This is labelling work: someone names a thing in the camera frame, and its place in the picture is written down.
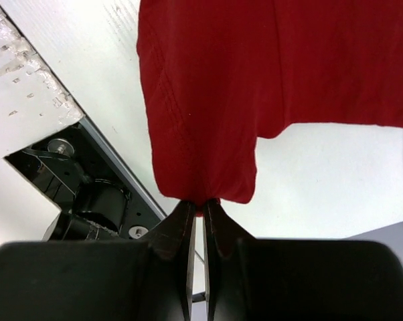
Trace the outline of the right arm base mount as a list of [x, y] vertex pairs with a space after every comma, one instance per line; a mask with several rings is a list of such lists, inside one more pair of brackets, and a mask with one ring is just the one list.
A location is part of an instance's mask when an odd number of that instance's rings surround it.
[[166, 216], [87, 119], [6, 157], [60, 208], [46, 241], [138, 239]]

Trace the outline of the red t-shirt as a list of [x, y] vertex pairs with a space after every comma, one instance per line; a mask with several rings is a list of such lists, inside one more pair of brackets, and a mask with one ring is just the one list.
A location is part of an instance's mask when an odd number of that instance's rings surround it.
[[403, 1], [142, 1], [137, 53], [166, 197], [248, 203], [292, 124], [403, 128]]

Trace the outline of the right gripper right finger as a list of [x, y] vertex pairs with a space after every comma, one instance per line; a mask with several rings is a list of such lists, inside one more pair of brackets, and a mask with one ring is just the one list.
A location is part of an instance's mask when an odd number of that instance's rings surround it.
[[257, 239], [204, 205], [209, 320], [403, 320], [403, 267], [375, 241]]

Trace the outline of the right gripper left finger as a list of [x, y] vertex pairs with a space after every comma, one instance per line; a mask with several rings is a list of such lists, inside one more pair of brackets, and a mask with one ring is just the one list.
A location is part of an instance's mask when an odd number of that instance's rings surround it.
[[195, 206], [137, 240], [0, 247], [0, 320], [189, 320]]

